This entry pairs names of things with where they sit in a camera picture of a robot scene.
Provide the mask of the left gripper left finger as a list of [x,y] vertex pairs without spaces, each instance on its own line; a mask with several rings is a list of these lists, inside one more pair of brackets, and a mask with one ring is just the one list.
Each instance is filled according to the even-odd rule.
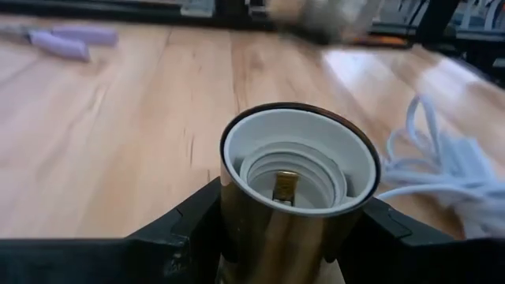
[[0,239],[0,284],[215,284],[220,181],[123,238]]

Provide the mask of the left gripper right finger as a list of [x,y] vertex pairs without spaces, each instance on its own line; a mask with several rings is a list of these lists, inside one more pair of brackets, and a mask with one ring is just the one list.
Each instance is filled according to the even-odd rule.
[[341,247],[346,284],[505,284],[505,239],[457,241],[376,198]]

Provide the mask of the white lightbulb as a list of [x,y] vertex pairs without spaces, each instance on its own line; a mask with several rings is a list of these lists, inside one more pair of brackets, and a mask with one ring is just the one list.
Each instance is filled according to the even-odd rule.
[[265,0],[285,33],[316,45],[352,42],[368,33],[383,0]]

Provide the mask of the orange pen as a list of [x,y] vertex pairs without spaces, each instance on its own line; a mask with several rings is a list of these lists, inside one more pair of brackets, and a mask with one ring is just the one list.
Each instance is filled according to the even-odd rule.
[[364,37],[353,39],[350,43],[355,46],[386,47],[397,49],[406,49],[412,46],[412,44],[408,42],[406,39],[385,35],[367,35]]

